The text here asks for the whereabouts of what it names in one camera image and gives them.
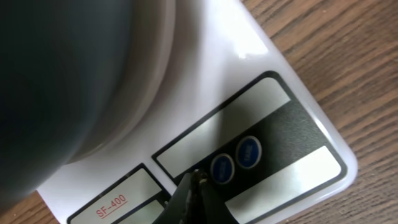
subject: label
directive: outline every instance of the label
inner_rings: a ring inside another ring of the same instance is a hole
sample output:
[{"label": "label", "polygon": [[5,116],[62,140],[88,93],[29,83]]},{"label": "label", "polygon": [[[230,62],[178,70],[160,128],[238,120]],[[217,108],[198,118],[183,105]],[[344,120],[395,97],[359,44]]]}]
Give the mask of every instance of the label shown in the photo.
[{"label": "label", "polygon": [[162,189],[139,169],[113,190],[72,218],[71,224],[110,224],[149,200]]}]

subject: kitchen scale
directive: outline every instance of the kitchen scale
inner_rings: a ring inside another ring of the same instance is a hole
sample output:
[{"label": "kitchen scale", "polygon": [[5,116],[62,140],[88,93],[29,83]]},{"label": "kitchen scale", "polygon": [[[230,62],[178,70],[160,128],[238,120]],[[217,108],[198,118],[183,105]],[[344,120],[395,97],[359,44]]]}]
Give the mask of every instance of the kitchen scale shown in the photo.
[{"label": "kitchen scale", "polygon": [[354,181],[353,152],[240,1],[162,2],[148,11],[161,60],[147,68],[164,75],[149,109],[38,188],[60,223],[152,223],[197,169],[239,223],[279,222]]}]

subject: round button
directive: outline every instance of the round button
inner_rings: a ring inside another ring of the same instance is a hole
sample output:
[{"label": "round button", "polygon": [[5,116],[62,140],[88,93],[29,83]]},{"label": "round button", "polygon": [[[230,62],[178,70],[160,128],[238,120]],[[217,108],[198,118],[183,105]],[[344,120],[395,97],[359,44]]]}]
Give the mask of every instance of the round button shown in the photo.
[{"label": "round button", "polygon": [[236,162],[244,169],[255,167],[261,158],[261,144],[254,136],[243,138],[236,148]]},{"label": "round button", "polygon": [[228,154],[217,155],[211,162],[210,171],[217,184],[227,184],[235,174],[234,161]]}]

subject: white plastic surface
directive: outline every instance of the white plastic surface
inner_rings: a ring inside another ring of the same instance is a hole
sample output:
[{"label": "white plastic surface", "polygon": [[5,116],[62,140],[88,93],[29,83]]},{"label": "white plastic surface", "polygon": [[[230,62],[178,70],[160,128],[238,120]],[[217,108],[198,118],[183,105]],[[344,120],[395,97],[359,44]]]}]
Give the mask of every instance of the white plastic surface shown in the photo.
[{"label": "white plastic surface", "polygon": [[275,223],[347,188],[357,162],[271,40],[238,0],[178,0],[165,79],[143,120],[117,147],[63,166],[38,191],[57,220],[66,219],[143,162],[173,194],[176,186],[151,155],[267,70],[278,72],[343,162],[346,175],[260,223]]}]

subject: wooden table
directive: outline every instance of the wooden table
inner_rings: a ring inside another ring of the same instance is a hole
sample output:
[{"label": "wooden table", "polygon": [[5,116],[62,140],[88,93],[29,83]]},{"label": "wooden table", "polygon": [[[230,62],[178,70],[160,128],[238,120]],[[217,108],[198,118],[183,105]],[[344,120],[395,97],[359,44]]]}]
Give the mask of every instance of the wooden table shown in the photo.
[{"label": "wooden table", "polygon": [[[348,190],[284,222],[398,223],[398,1],[243,2],[359,161]],[[58,222],[35,192],[0,223]]]}]

